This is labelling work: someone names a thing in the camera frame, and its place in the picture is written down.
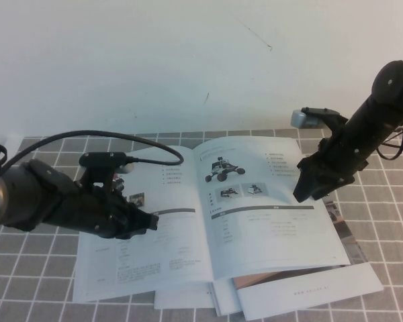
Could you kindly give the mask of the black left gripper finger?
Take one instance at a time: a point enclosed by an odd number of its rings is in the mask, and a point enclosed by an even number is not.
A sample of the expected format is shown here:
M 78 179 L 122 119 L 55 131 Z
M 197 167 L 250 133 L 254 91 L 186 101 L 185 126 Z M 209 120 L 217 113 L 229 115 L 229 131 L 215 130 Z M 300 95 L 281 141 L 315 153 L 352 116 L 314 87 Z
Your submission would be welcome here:
M 146 230 L 136 230 L 136 231 L 130 231 L 128 233 L 123 233 L 122 235 L 119 235 L 119 239 L 122 240 L 129 240 L 134 236 L 137 235 L 144 235 L 146 233 Z
M 158 229 L 159 216 L 152 213 L 140 211 L 138 213 L 138 226 L 139 229 L 153 230 Z

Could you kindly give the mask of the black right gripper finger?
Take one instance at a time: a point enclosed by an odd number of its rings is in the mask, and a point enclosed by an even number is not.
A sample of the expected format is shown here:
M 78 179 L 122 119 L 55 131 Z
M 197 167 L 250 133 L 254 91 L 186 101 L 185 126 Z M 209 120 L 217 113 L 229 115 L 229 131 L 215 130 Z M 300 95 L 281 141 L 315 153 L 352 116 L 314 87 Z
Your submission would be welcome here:
M 312 198 L 314 200 L 319 200 L 330 193 L 330 185 L 324 183 L 318 183 L 312 192 Z
M 314 188 L 314 175 L 310 169 L 300 168 L 300 176 L 293 195 L 296 201 L 302 203 L 312 196 Z

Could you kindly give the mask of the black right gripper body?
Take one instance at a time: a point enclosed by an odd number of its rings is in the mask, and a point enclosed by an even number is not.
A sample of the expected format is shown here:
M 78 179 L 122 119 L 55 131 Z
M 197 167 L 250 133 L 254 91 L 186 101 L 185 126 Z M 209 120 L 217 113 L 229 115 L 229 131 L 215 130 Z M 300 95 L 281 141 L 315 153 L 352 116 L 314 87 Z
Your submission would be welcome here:
M 303 158 L 298 168 L 312 171 L 314 187 L 318 183 L 329 184 L 332 192 L 352 183 L 355 180 L 353 175 L 367 164 L 365 160 L 370 155 L 368 140 L 368 127 L 341 127 L 321 141 L 316 153 Z

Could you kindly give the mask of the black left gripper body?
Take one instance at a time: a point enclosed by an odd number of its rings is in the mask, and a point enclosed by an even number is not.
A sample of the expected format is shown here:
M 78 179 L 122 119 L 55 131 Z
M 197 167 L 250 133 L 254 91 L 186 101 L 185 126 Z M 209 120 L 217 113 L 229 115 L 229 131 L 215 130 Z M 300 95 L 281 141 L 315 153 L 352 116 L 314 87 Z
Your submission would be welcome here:
M 139 229 L 136 205 L 121 193 L 79 193 L 65 197 L 60 205 L 60 226 L 105 239 Z

